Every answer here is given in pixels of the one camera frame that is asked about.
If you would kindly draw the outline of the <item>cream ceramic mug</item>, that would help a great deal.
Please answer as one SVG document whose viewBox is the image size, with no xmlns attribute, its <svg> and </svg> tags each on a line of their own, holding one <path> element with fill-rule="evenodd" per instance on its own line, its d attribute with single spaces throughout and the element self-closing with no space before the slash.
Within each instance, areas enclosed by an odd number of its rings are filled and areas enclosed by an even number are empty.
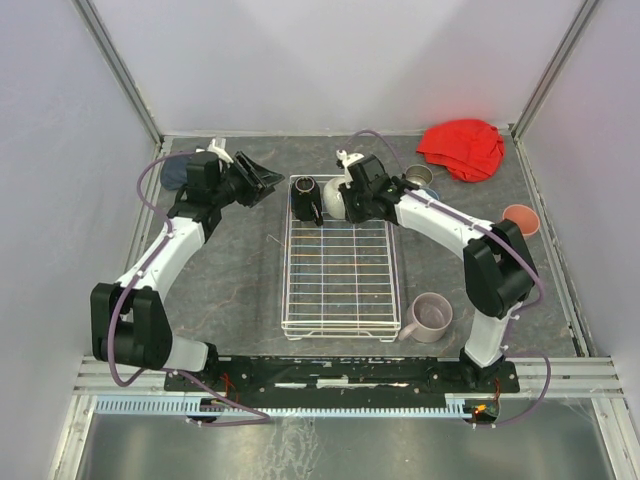
<svg viewBox="0 0 640 480">
<path fill-rule="evenodd" d="M 335 177 L 329 180 L 322 191 L 322 201 L 326 213 L 337 220 L 346 219 L 344 200 L 339 187 L 344 183 L 342 177 Z"/>
</svg>

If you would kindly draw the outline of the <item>black mug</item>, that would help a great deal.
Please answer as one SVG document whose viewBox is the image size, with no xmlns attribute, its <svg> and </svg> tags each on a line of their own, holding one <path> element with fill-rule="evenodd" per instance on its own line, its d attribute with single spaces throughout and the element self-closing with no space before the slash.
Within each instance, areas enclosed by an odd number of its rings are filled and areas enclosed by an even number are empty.
<svg viewBox="0 0 640 480">
<path fill-rule="evenodd" d="M 293 216 L 297 220 L 323 225 L 321 190 L 313 177 L 296 178 L 290 188 L 290 200 Z"/>
</svg>

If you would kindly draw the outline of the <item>blue plastic cup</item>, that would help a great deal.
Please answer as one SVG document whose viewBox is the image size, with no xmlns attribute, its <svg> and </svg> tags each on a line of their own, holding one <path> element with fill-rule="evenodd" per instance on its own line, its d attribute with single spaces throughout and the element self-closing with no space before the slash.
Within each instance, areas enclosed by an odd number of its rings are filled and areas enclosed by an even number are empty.
<svg viewBox="0 0 640 480">
<path fill-rule="evenodd" d="M 424 191 L 425 191 L 425 192 L 426 192 L 430 197 L 432 197 L 433 199 L 435 199 L 435 200 L 439 200 L 439 199 L 440 199 L 439 194 L 438 194 L 435 190 L 433 190 L 433 189 L 431 189 L 431 188 L 424 188 Z"/>
</svg>

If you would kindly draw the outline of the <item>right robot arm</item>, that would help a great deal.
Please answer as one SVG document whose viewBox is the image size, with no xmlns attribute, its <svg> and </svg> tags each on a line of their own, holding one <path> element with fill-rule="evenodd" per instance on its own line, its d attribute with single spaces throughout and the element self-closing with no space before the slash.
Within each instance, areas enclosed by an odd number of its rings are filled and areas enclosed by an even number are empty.
<svg viewBox="0 0 640 480">
<path fill-rule="evenodd" d="M 510 322 L 544 294 L 534 261 L 518 225 L 492 223 L 434 199 L 406 177 L 389 175 L 374 155 L 336 152 L 346 220 L 381 220 L 417 232 L 455 254 L 463 266 L 466 295 L 474 306 L 471 332 L 459 362 L 474 380 L 503 362 Z"/>
</svg>

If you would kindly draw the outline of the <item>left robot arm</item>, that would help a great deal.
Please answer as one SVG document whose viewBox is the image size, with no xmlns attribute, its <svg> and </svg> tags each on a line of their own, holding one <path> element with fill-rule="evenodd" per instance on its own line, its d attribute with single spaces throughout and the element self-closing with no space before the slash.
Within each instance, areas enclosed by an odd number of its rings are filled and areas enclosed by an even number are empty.
<svg viewBox="0 0 640 480">
<path fill-rule="evenodd" d="M 97 284 L 90 295 L 93 356 L 115 371 L 201 372 L 214 348 L 172 331 L 164 300 L 190 258 L 210 239 L 223 208 L 252 208 L 283 182 L 243 152 L 213 147 L 177 154 L 184 174 L 172 208 L 157 210 L 163 229 L 142 257 L 113 283 Z"/>
</svg>

